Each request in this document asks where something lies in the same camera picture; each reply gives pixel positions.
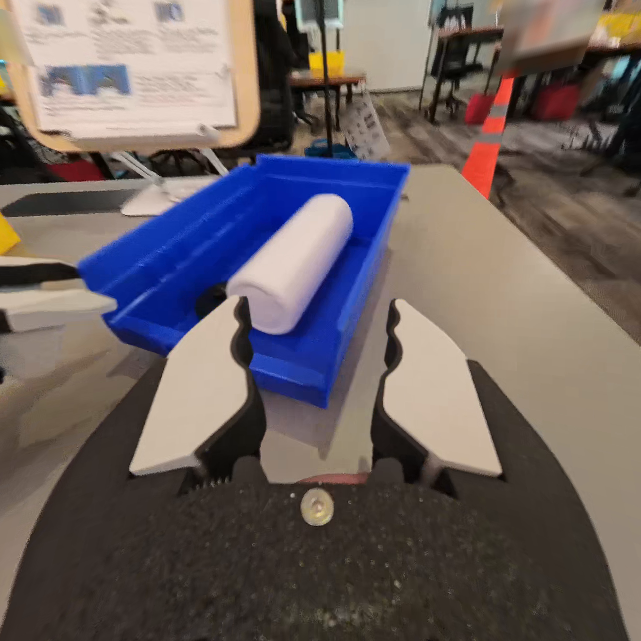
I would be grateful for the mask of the black bottle lid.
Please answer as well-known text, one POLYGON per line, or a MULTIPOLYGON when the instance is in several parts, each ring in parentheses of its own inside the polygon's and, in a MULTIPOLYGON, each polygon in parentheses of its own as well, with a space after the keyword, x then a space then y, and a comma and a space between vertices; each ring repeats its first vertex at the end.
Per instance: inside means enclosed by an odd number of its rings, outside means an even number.
POLYGON ((220 307, 226 300, 226 281, 215 283, 206 288, 195 300, 195 313, 198 319, 203 319, 212 310, 220 307))

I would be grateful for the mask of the white plastic bottle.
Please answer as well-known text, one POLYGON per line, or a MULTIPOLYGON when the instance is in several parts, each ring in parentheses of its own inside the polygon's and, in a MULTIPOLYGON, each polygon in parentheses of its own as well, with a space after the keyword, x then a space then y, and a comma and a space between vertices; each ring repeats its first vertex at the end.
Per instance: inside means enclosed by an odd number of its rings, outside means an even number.
POLYGON ((253 329, 272 335, 291 332, 353 228, 351 209, 342 196, 310 198, 228 278, 226 294, 247 297, 253 329))

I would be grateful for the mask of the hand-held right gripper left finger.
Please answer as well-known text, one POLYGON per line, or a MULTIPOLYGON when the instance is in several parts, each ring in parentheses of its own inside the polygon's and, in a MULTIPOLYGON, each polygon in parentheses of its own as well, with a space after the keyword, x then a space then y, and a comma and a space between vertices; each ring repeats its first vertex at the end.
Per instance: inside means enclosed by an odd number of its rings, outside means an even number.
POLYGON ((130 462, 133 476, 266 478, 267 421, 250 372, 250 329, 247 297, 231 296, 173 348, 130 462))

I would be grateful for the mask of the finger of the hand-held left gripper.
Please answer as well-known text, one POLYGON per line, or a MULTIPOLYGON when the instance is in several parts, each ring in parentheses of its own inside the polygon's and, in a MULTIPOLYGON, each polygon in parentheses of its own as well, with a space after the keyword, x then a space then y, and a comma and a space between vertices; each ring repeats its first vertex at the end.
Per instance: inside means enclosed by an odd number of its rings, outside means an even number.
POLYGON ((0 256, 0 288, 40 288, 43 283, 57 283, 81 278, 71 262, 51 258, 0 256))
POLYGON ((0 293, 0 332, 57 327, 117 308, 114 297, 89 289, 16 289, 0 293))

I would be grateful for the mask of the dark office desk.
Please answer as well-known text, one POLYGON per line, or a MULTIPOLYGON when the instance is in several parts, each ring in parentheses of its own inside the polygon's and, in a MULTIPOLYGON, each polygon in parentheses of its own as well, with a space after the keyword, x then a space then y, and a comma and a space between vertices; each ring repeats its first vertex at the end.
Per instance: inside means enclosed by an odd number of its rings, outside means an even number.
POLYGON ((483 28, 462 28, 462 30, 438 30, 437 50, 435 50, 435 88, 429 107, 426 107, 426 120, 435 123, 437 106, 440 103, 453 103, 454 85, 464 76, 472 74, 478 66, 476 61, 467 63, 467 52, 470 46, 499 42, 503 36, 503 27, 483 27, 483 28), (449 80, 451 92, 442 98, 442 85, 449 80))

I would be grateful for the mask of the computer monitor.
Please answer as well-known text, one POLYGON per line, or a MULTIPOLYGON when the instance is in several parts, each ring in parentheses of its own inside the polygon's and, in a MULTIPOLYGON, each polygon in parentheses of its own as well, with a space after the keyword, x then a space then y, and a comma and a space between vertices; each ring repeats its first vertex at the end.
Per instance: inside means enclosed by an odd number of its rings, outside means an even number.
POLYGON ((343 0, 294 0, 294 14, 299 31, 343 28, 343 0))

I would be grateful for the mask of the printed instruction sheet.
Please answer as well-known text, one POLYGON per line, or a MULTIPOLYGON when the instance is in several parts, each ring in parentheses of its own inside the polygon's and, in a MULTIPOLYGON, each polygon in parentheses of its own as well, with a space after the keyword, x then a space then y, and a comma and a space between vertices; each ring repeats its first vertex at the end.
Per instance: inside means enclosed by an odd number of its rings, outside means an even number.
POLYGON ((226 1, 11 1, 38 128, 73 141, 237 125, 226 1))

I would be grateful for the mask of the blue plastic bin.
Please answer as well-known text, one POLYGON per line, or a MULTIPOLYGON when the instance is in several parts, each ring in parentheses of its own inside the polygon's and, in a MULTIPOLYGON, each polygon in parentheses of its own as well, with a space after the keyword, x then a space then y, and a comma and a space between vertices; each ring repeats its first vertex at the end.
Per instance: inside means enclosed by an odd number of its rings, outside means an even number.
POLYGON ((166 356, 198 323, 196 299, 228 281, 310 198, 337 194, 353 231, 298 324, 250 332, 256 384, 326 408, 383 259, 407 163, 260 155, 84 258, 79 275, 117 300, 123 342, 166 356))

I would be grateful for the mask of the orange traffic cone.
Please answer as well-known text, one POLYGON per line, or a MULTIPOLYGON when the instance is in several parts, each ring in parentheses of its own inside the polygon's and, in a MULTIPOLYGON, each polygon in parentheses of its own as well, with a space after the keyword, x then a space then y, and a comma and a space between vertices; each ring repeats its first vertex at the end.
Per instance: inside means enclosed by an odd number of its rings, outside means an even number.
POLYGON ((489 114, 483 122, 481 133, 461 171, 461 175, 486 199, 489 199, 492 190, 513 85, 514 73, 502 77, 489 114))

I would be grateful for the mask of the black floor stand pole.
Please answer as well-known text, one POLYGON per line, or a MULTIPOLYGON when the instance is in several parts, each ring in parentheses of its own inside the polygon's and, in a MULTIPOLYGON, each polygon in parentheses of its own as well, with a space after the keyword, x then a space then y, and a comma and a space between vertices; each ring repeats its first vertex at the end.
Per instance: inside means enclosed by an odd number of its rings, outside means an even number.
MULTIPOLYGON (((328 39, 326 39, 326 14, 324 14, 324 1, 323 0, 315 0, 315 11, 317 11, 317 25, 320 30, 321 36, 321 52, 326 55, 328 52, 328 39)), ((324 76, 323 76, 323 90, 324 90, 324 125, 326 125, 326 158, 334 156, 334 141, 332 141, 332 115, 331 115, 331 96, 329 96, 329 76, 328 76, 328 68, 324 66, 324 76)))

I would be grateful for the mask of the red plastic bin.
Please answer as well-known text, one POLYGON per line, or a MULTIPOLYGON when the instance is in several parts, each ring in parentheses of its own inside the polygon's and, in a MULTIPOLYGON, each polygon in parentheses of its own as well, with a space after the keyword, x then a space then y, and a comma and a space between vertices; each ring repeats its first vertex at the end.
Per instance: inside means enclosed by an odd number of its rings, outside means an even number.
POLYGON ((530 117, 538 122, 565 122, 581 96, 579 84, 548 84, 537 93, 530 117))
POLYGON ((464 123, 468 126, 483 125, 492 109, 494 99, 495 93, 473 93, 465 107, 464 123))

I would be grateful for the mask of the hanging printed tag sheet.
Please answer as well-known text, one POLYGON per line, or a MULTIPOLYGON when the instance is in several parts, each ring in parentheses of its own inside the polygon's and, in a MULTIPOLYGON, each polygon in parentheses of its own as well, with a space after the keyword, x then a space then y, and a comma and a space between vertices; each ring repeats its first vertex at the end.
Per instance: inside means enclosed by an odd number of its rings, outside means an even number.
POLYGON ((340 131, 358 160, 381 161, 389 155, 389 141, 367 90, 347 104, 340 115, 340 131))

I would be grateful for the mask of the instruction sheet on stand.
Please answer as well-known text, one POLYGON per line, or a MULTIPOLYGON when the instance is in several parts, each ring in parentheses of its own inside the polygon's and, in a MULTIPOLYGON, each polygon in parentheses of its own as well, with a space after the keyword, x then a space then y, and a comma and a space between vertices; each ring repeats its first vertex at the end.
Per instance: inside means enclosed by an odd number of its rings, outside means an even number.
POLYGON ((11 9, 11 1, 2 1, 2 58, 11 77, 17 107, 28 131, 44 145, 71 153, 98 152, 116 158, 125 167, 147 180, 141 191, 127 201, 120 212, 128 217, 160 215, 174 204, 193 194, 206 185, 206 179, 166 180, 149 169, 136 156, 160 150, 199 150, 220 174, 226 169, 214 153, 215 148, 229 148, 245 142, 258 128, 261 115, 260 80, 256 61, 256 36, 253 20, 253 1, 226 1, 229 12, 229 33, 233 49, 233 80, 237 107, 237 125, 214 131, 212 136, 147 136, 116 139, 79 139, 73 141, 60 133, 44 133, 38 128, 35 101, 28 82, 28 68, 33 65, 11 9))

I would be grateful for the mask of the red bag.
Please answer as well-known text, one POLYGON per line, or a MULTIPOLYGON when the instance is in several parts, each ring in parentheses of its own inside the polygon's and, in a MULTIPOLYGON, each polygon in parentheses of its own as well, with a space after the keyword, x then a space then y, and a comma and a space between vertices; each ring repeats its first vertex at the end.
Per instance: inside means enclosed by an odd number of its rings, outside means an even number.
POLYGON ((70 163, 46 164, 46 167, 65 182, 101 182, 106 180, 100 167, 89 160, 79 158, 70 163))

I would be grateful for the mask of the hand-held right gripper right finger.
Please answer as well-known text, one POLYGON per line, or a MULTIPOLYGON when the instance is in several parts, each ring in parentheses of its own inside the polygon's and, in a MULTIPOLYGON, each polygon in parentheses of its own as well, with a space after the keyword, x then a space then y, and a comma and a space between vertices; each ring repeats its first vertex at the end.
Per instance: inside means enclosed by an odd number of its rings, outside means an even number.
POLYGON ((499 452, 457 343, 404 299, 389 302, 386 337, 372 468, 394 459, 405 482, 435 484, 443 470, 500 478, 499 452))

